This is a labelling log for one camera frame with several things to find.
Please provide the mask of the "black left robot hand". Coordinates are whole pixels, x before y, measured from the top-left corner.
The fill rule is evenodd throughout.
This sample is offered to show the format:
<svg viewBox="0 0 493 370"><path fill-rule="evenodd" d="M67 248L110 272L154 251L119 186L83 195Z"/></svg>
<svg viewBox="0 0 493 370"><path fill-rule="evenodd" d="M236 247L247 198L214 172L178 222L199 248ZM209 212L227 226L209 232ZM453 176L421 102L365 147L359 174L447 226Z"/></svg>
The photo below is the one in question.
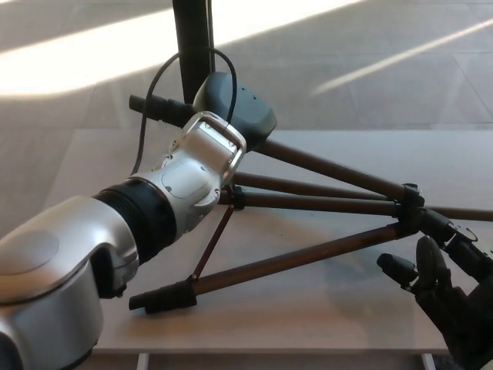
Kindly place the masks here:
<svg viewBox="0 0 493 370"><path fill-rule="evenodd" d="M233 80L229 73L210 74L199 88L193 108L210 111L227 120L232 97ZM277 118L271 106L240 84L236 89L236 104L229 123L246 140L246 151L261 146L277 127Z"/></svg>

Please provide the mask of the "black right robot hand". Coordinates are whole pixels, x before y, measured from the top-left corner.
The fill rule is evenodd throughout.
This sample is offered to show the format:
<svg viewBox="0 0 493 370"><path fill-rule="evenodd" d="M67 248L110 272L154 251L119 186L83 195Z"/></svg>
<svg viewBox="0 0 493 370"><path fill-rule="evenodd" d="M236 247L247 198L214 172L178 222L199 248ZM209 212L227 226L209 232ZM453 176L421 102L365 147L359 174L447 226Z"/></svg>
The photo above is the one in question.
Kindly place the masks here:
<svg viewBox="0 0 493 370"><path fill-rule="evenodd" d="M415 262L381 254L377 265L401 289L414 295L463 369L491 369L492 258L475 245L474 233L450 221L421 232ZM477 282L470 293L453 284L445 254Z"/></svg>

